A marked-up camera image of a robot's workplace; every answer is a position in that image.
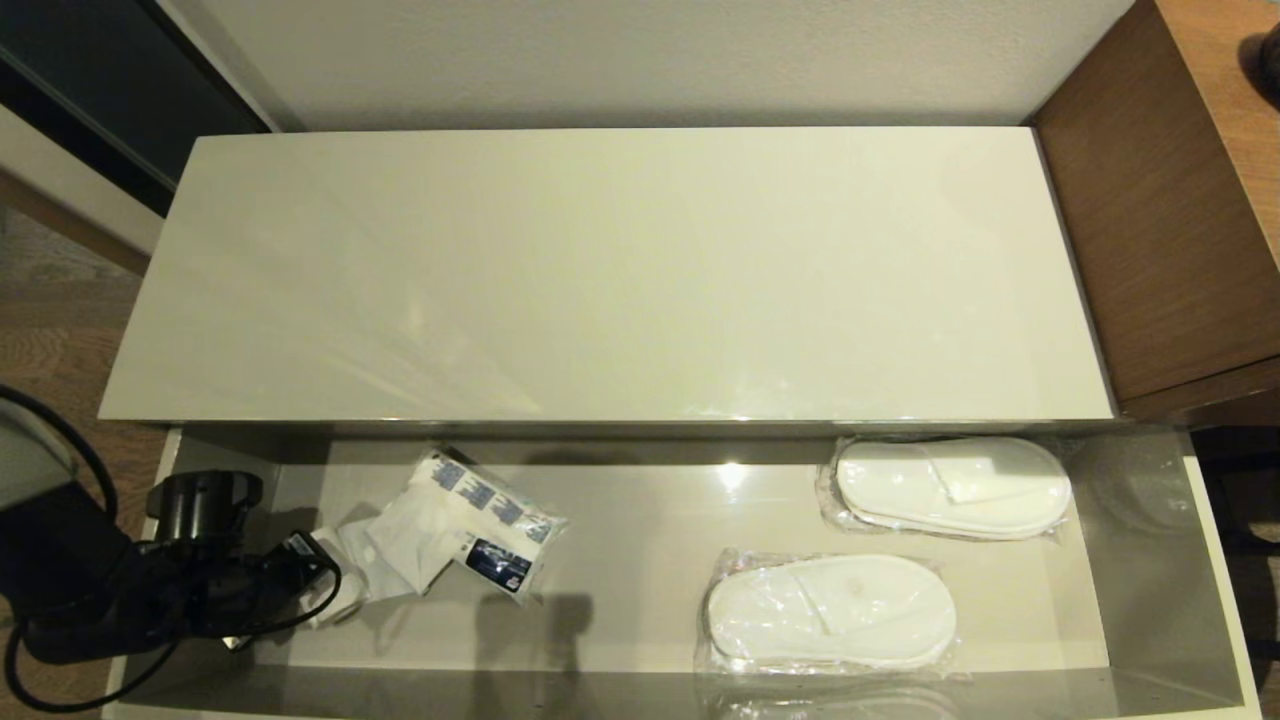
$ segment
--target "wooden cabinet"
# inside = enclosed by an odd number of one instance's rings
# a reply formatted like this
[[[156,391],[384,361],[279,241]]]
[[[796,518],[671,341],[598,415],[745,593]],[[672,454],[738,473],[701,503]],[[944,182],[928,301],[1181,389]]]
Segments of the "wooden cabinet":
[[[1139,0],[1037,113],[1124,414],[1280,424],[1280,111],[1265,0]]]

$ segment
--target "white wall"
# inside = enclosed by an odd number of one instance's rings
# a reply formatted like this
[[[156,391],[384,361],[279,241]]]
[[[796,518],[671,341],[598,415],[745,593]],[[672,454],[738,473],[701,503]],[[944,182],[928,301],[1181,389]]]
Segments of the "white wall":
[[[163,0],[287,131],[1018,124],[1132,0]]]
[[[147,255],[155,250],[160,215],[4,106],[0,168]]]

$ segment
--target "open drawer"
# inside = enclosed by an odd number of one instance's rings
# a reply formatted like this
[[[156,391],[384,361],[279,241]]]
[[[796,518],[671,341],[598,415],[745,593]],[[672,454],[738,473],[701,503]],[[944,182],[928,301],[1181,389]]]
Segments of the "open drawer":
[[[160,475],[261,475],[271,512],[257,511],[248,542],[265,547],[293,528],[375,514],[430,432],[188,425],[173,432]],[[451,439],[571,519],[548,553],[540,606],[451,568],[426,597],[264,638],[248,653],[187,643],[106,715],[1258,717],[1189,442],[1161,428],[1092,433],[1061,443],[1073,448],[1069,521],[1010,543],[829,529],[814,495],[829,437]],[[959,611],[954,665],[969,679],[694,674],[700,602],[727,547],[937,561]],[[116,661],[113,684],[148,662]]]

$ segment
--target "white shelf top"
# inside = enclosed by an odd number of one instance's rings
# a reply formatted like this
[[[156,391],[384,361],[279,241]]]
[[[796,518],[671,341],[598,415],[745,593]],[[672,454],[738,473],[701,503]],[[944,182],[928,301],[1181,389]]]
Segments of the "white shelf top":
[[[1028,128],[204,138],[111,419],[1112,416]]]

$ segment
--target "wooden floor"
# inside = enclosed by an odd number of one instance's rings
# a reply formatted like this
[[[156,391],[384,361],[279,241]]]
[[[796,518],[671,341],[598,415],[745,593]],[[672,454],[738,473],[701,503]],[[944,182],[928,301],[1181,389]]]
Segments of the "wooden floor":
[[[137,277],[0,209],[0,382],[44,400],[84,434],[115,478],[119,523],[133,537],[142,529],[164,430],[95,418],[140,286]],[[8,635],[6,606],[3,616]],[[23,657],[19,673],[37,697],[74,702],[102,694],[106,665],[45,667]],[[0,717],[49,716],[0,691]]]

